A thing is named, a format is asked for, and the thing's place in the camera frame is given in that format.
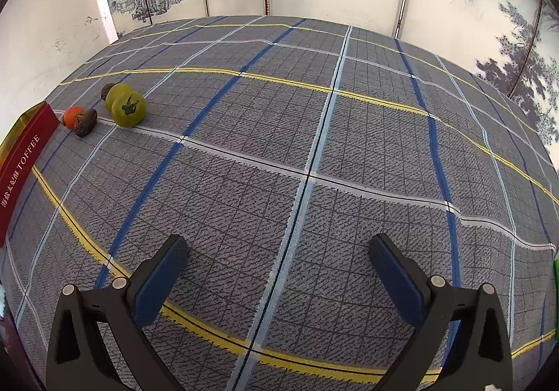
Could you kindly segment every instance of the green tomato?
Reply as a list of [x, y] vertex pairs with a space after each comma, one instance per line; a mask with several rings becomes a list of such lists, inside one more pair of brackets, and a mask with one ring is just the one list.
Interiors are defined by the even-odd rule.
[[115, 99], [111, 115], [115, 123], [123, 128], [136, 126], [145, 116], [144, 97], [136, 91], [122, 93]]
[[109, 92], [107, 93], [107, 97], [105, 98], [105, 107], [109, 112], [111, 112], [112, 105], [117, 97], [119, 97], [123, 93], [130, 93], [132, 92], [132, 87], [127, 83], [117, 83], [114, 85]]

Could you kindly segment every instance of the walnut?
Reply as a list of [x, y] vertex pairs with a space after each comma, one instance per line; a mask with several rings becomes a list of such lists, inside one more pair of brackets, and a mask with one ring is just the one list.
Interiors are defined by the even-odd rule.
[[97, 123], [97, 110], [91, 108], [75, 116], [74, 132], [78, 137], [85, 137]]
[[105, 85], [103, 85], [103, 88], [101, 89], [101, 99], [103, 99], [103, 100], [107, 99], [108, 92], [115, 85], [116, 85], [116, 83], [106, 83]]

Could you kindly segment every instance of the yellow stripe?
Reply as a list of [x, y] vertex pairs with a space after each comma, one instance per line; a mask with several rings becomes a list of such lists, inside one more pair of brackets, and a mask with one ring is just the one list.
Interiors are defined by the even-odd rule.
[[[286, 24], [286, 23], [250, 23], [250, 24], [244, 24], [244, 23], [223, 23], [223, 24], [214, 24], [214, 25], [191, 25], [191, 26], [185, 27], [185, 28], [183, 28], [183, 29], [177, 29], [177, 30], [172, 30], [172, 31], [173, 31], [173, 32], [174, 32], [174, 31], [183, 31], [183, 30], [188, 30], [188, 29], [194, 28], [194, 27], [198, 27], [198, 28], [211, 28], [211, 27], [240, 27], [240, 26], [242, 26], [242, 25], [245, 25], [245, 26], [248, 26], [248, 27], [287, 27], [287, 28], [289, 28], [289, 29], [298, 29], [298, 30], [305, 30], [305, 31], [314, 31], [314, 32], [316, 32], [316, 33], [326, 33], [327, 35], [344, 37], [343, 35], [338, 35], [337, 33], [331, 33], [331, 32], [329, 32], [329, 31], [315, 30], [315, 29], [311, 29], [311, 28], [307, 28], [307, 27], [295, 27], [295, 26], [288, 25], [288, 24]], [[169, 32], [168, 32], [168, 31], [159, 31], [159, 32], [150, 33], [150, 34], [147, 34], [147, 35], [134, 36], [134, 37], [131, 37], [130, 39], [128, 39], [128, 40], [126, 40], [126, 41], [122, 41], [122, 43], [114, 43], [114, 44], [111, 44], [111, 46], [118, 45], [118, 44], [124, 44], [124, 43], [127, 43], [128, 41], [130, 41], [130, 40], [132, 40], [132, 39], [141, 39], [141, 38], [143, 38], [143, 37], [155, 36], [155, 35], [160, 35], [160, 34], [163, 34], [163, 33], [169, 33]], [[426, 64], [426, 65], [428, 65], [428, 66], [431, 66], [432, 68], [438, 69], [438, 71], [441, 71], [441, 72], [446, 73], [446, 71], [445, 71], [443, 68], [440, 68], [439, 66], [436, 66], [436, 65], [434, 65], [434, 64], [432, 64], [432, 63], [429, 63], [428, 61], [425, 61], [425, 60], [423, 60], [423, 59], [421, 59], [421, 58], [415, 57], [414, 55], [409, 55], [409, 54], [406, 54], [405, 52], [400, 52], [400, 51], [397, 50], [397, 49], [393, 49], [393, 48], [390, 48], [390, 47], [387, 47], [387, 46], [383, 46], [382, 44], [373, 43], [372, 41], [365, 41], [364, 39], [359, 39], [359, 38], [356, 38], [356, 37], [350, 37], [350, 39], [353, 39], [353, 40], [356, 40], [356, 41], [360, 41], [360, 42], [366, 43], [366, 44], [373, 44], [374, 46], [378, 46], [378, 47], [381, 47], [381, 48], [383, 48], [383, 49], [390, 50], [390, 51], [392, 51], [392, 52], [396, 52], [396, 53], [398, 53], [398, 54], [406, 55], [406, 57], [413, 58], [414, 60], [417, 60], [417, 61], [421, 61], [422, 63], [424, 63], [424, 64]], [[501, 104], [501, 103], [500, 103], [499, 101], [497, 101], [494, 97], [491, 97], [489, 94], [485, 93], [483, 90], [479, 89], [478, 87], [476, 87], [475, 85], [471, 84], [470, 82], [466, 82], [464, 79], [458, 77], [457, 75], [451, 74], [451, 76], [454, 77], [456, 80], [460, 80], [460, 82], [463, 82], [463, 83], [465, 83], [466, 85], [470, 86], [470, 87], [473, 88], [474, 90], [479, 91], [481, 94], [483, 94], [484, 96], [486, 96], [487, 98], [489, 98], [490, 100], [492, 100], [493, 102], [495, 102], [497, 105], [499, 105], [499, 106], [501, 106], [502, 108], [504, 108], [505, 110], [507, 110], [513, 117], [516, 118], [516, 120], [520, 121], [520, 122], [521, 122], [524, 126], [526, 126], [530, 131], [536, 132], [536, 134], [537, 134], [537, 131], [536, 131], [535, 129], [533, 129], [528, 123], [526, 123], [524, 120], [522, 120], [522, 118], [517, 117], [517, 116], [513, 113], [513, 111], [512, 111], [508, 106], [505, 106], [505, 105]], [[72, 83], [72, 82], [75, 82], [75, 81], [77, 81], [77, 79], [72, 80], [72, 81], [70, 81], [70, 82], [60, 83], [60, 85], [67, 85], [68, 83]]]
[[[359, 38], [356, 38], [356, 37], [351, 37], [350, 39], [354, 39], [354, 40], [360, 41], [360, 42], [362, 42], [362, 43], [373, 44], [373, 45], [378, 46], [378, 47], [381, 47], [381, 48], [383, 48], [383, 49], [390, 50], [390, 51], [392, 51], [392, 52], [396, 52], [396, 53], [398, 53], [398, 54], [405, 55], [406, 57], [413, 58], [414, 60], [417, 60], [417, 61], [421, 61], [422, 63], [424, 63], [424, 64], [426, 64], [426, 65], [428, 65], [428, 66], [431, 66], [432, 68], [435, 68], [435, 69], [437, 69], [438, 71], [444, 72], [444, 73], [446, 74], [446, 71], [445, 71], [443, 68], [440, 68], [439, 66], [436, 66], [436, 65], [434, 65], [434, 64], [432, 64], [432, 63], [429, 63], [428, 61], [422, 60], [421, 58], [414, 57], [414, 55], [409, 55], [409, 54], [406, 54], [405, 52], [400, 52], [400, 51], [397, 50], [397, 49], [392, 49], [392, 48], [390, 48], [390, 47], [383, 46], [382, 44], [372, 43], [371, 41], [365, 41], [365, 40], [363, 40], [363, 39], [359, 39]], [[502, 108], [504, 108], [505, 110], [507, 110], [508, 113], [510, 113], [513, 117], [515, 117], [516, 120], [520, 121], [520, 122], [521, 122], [524, 126], [526, 126], [530, 131], [536, 132], [536, 130], [533, 129], [533, 128], [532, 128], [529, 124], [527, 124], [524, 120], [522, 120], [522, 118], [517, 117], [517, 116], [513, 113], [513, 111], [512, 111], [508, 106], [504, 106], [504, 105], [501, 104], [499, 101], [497, 101], [494, 97], [491, 97], [489, 94], [485, 93], [485, 91], [479, 89], [479, 87], [476, 87], [475, 85], [471, 84], [470, 82], [466, 82], [464, 79], [458, 77], [457, 75], [454, 75], [454, 74], [451, 74], [451, 73], [449, 73], [449, 74], [450, 74], [452, 77], [454, 77], [456, 80], [460, 80], [460, 82], [465, 83], [466, 85], [470, 86], [470, 87], [473, 88], [474, 90], [480, 92], [481, 94], [483, 94], [484, 96], [486, 96], [487, 98], [489, 98], [490, 100], [492, 100], [493, 102], [495, 102], [497, 105], [499, 105], [499, 106], [501, 106]]]
[[515, 359], [517, 356], [520, 356], [522, 353], [526, 353], [528, 350], [532, 350], [536, 348], [541, 343], [549, 341], [550, 339], [555, 336], [555, 330], [548, 332], [547, 334], [541, 335], [538, 339], [534, 339], [533, 341], [527, 342], [522, 347], [517, 348], [515, 351], [512, 352], [511, 356]]
[[[181, 73], [192, 72], [192, 73], [227, 74], [227, 75], [233, 75], [233, 76], [238, 75], [238, 76], [241, 76], [241, 77], [246, 77], [246, 78], [251, 78], [251, 79], [266, 80], [268, 82], [282, 83], [284, 85], [290, 85], [290, 86], [293, 86], [293, 87], [313, 89], [313, 90], [321, 91], [323, 93], [327, 93], [331, 90], [331, 88], [323, 87], [321, 85], [313, 85], [311, 83], [296, 82], [294, 80], [288, 80], [288, 79], [280, 79], [278, 77], [272, 77], [270, 75], [261, 75], [261, 74], [253, 74], [253, 73], [241, 73], [239, 71], [232, 71], [230, 69], [216, 69], [216, 68], [135, 69], [133, 71], [129, 70], [129, 69], [125, 69], [123, 71], [118, 71], [118, 72], [114, 72], [114, 73], [91, 75], [89, 77], [85, 77], [85, 78], [82, 78], [82, 79], [75, 79], [75, 80], [79, 81], [79, 80], [86, 80], [86, 79], [94, 79], [94, 78], [104, 77], [106, 75], [116, 75], [116, 74], [156, 74], [156, 73], [170, 73], [170, 72], [173, 72], [173, 71], [181, 72]], [[340, 91], [338, 91], [338, 93], [340, 94], [340, 96], [349, 97], [349, 98], [356, 99], [356, 100], [359, 100], [359, 101], [364, 101], [364, 102], [376, 104], [376, 105], [379, 105], [379, 106], [382, 106], [382, 107], [393, 108], [395, 110], [402, 110], [402, 111], [410, 112], [412, 114], [429, 116], [429, 117], [433, 118], [434, 120], [440, 121], [446, 127], [451, 128], [451, 129], [455, 130], [456, 132], [458, 132], [460, 135], [462, 135], [462, 137], [467, 139], [470, 143], [472, 143], [474, 146], [476, 146], [477, 148], [479, 148], [483, 152], [493, 156], [499, 162], [503, 163], [505, 166], [511, 168], [512, 170], [514, 170], [515, 172], [520, 174], [526, 180], [534, 183], [546, 195], [548, 195], [557, 205], [559, 205], [559, 199], [556, 198], [549, 190], [547, 190], [543, 186], [543, 184], [541, 184], [537, 180], [530, 177], [529, 174], [522, 171], [520, 168], [515, 166], [512, 162], [506, 160], [505, 158], [499, 156], [498, 154], [496, 154], [494, 152], [489, 151], [483, 145], [477, 143], [475, 140], [468, 137], [462, 131], [456, 129], [454, 126], [452, 126], [452, 125], [446, 123], [445, 121], [441, 120], [439, 117], [437, 117], [435, 115], [428, 114], [427, 112], [425, 112], [421, 108], [408, 106], [406, 104], [400, 104], [400, 103], [397, 103], [397, 102], [387, 101], [387, 100], [383, 100], [383, 99], [380, 99], [380, 98], [374, 98], [374, 97], [371, 97], [371, 96], [366, 96], [364, 94], [359, 94], [359, 93], [355, 93], [355, 92], [351, 92], [351, 91], [344, 91], [344, 90], [340, 90]]]
[[[97, 262], [102, 265], [108, 265], [109, 271], [114, 276], [130, 277], [131, 272], [118, 264], [116, 261], [111, 260], [111, 262], [108, 263], [108, 253], [97, 245], [87, 232], [79, 225], [68, 209], [61, 203], [58, 195], [54, 193], [36, 167], [33, 167], [32, 171], [47, 198], [57, 208], [60, 217], [69, 227], [79, 244], [82, 245], [82, 247]], [[212, 343], [213, 345], [217, 345], [218, 347], [231, 352], [234, 355], [240, 356], [245, 353], [248, 348], [247, 340], [239, 339], [238, 337], [219, 331], [203, 321], [196, 319], [192, 315], [187, 314], [170, 302], [164, 303], [161, 313], [189, 332]], [[259, 362], [262, 364], [266, 364], [274, 368], [288, 369], [301, 374], [311, 374], [335, 380], [352, 381], [355, 383], [377, 383], [386, 372], [385, 369], [359, 368], [326, 361], [310, 360], [307, 358], [276, 352], [267, 348], [256, 348], [254, 351], [260, 354]], [[440, 369], [429, 370], [427, 375], [423, 378], [422, 383], [434, 382], [440, 371]]]

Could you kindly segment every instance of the blue gripper pad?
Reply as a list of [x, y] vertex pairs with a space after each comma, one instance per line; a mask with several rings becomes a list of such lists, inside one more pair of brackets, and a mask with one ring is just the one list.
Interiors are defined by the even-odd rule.
[[[429, 288], [426, 284], [427, 276], [421, 271], [417, 263], [404, 257], [388, 239], [390, 245], [396, 249], [394, 252], [391, 251], [384, 238], [388, 238], [388, 236], [379, 234], [371, 239], [369, 243], [369, 259], [402, 319], [412, 326], [421, 326], [426, 317], [425, 308], [428, 303], [424, 293], [428, 292], [427, 295], [429, 295]], [[406, 271], [404, 268], [413, 266], [415, 266], [413, 270]], [[422, 280], [421, 274], [425, 276], [423, 294], [414, 283], [408, 271], [411, 271], [412, 274], [419, 274], [419, 280]]]
[[138, 329], [155, 321], [187, 259], [186, 241], [179, 235], [171, 235], [152, 259], [140, 264], [134, 273], [139, 273], [139, 287], [134, 286], [136, 282], [132, 276], [129, 289], [135, 293], [132, 318]]

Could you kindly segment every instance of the orange fruit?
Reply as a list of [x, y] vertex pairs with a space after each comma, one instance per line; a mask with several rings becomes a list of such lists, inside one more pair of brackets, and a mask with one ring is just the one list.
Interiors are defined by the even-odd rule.
[[64, 114], [62, 115], [61, 123], [66, 126], [69, 130], [74, 130], [75, 127], [75, 116], [81, 115], [83, 113], [83, 108], [80, 106], [68, 107]]

